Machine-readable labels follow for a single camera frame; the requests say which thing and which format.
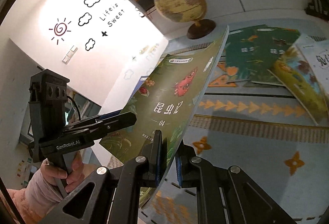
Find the bolt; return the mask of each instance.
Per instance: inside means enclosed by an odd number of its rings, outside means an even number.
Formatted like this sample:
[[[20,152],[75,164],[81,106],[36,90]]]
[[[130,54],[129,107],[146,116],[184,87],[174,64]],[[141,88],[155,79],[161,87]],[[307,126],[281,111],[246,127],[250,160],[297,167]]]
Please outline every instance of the bolt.
[[[101,166],[101,167],[97,168],[97,170],[96,170],[98,175],[103,175],[106,173],[106,171],[107,171],[107,169],[104,166]]]
[[[201,158],[198,157],[198,156],[194,156],[194,157],[191,158],[191,161],[192,161],[192,163],[198,164],[198,163],[201,162]]]
[[[144,163],[146,158],[144,156],[137,156],[135,160],[137,163]]]
[[[240,173],[240,171],[241,171],[241,169],[236,165],[231,167],[231,172],[234,174],[238,174],[238,173]]]

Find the globe stand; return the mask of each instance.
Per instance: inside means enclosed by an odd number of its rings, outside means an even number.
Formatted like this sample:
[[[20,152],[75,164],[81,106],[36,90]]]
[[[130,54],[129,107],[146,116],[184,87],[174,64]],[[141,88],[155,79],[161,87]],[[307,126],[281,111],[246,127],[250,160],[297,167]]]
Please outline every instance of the globe stand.
[[[196,21],[190,26],[186,36],[188,39],[199,39],[210,34],[216,27],[216,23],[209,19]]]

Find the black cable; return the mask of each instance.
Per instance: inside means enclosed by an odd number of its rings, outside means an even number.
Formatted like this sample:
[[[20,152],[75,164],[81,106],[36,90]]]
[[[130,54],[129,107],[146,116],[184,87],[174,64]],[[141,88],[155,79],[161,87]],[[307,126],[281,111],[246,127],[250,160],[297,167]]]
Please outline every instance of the black cable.
[[[19,221],[20,224],[25,224],[25,221],[23,220],[22,216],[20,215],[17,207],[15,206],[12,198],[10,197],[7,188],[5,186],[5,184],[3,183],[1,177],[0,177],[0,190],[5,198],[5,200],[7,201],[8,205],[10,206],[10,209],[12,210],[12,212],[14,213],[16,219]]]
[[[67,96],[67,98],[70,99],[70,100],[72,101],[74,107],[77,109],[77,111],[78,111],[78,115],[79,115],[79,121],[81,121],[81,114],[80,114],[79,108],[78,108],[77,104],[75,103],[74,99],[71,98],[70,96]]]

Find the orange arrow pattern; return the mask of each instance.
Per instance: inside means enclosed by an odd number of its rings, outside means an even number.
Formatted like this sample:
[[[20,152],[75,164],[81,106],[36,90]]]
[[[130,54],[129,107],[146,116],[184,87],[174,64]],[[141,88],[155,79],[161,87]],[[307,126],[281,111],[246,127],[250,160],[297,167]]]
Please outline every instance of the orange arrow pattern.
[[[283,107],[278,106],[277,104],[273,104],[272,106],[269,106],[265,103],[262,103],[261,105],[258,105],[254,102],[250,102],[248,105],[243,103],[242,101],[239,101],[239,103],[236,105],[231,101],[227,101],[225,104],[222,101],[217,100],[216,102],[207,100],[206,102],[202,101],[199,104],[199,107],[204,107],[205,109],[213,108],[214,111],[224,109],[225,111],[230,111],[233,109],[236,109],[237,112],[242,112],[246,109],[248,109],[248,113],[254,113],[259,112],[260,114],[266,114],[271,112],[272,115],[277,115],[279,113],[284,113],[284,116],[289,116],[294,114],[296,118],[306,114],[306,111],[301,106],[295,106],[290,107],[289,105],[285,105]]]

